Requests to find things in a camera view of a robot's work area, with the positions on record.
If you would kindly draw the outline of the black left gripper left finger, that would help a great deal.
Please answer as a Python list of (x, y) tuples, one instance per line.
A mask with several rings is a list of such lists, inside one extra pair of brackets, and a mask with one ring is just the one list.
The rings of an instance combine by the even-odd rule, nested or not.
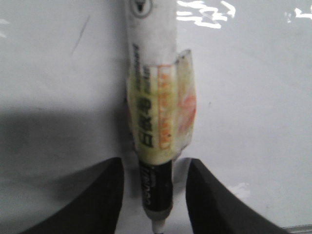
[(23, 234), (114, 234), (122, 207), (124, 169), (121, 158), (104, 161), (96, 180), (64, 208)]

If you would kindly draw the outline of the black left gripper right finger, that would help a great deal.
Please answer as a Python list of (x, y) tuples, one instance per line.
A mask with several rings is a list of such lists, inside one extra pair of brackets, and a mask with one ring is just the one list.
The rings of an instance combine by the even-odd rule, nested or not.
[(202, 163), (192, 158), (186, 203), (195, 234), (285, 234), (232, 194)]

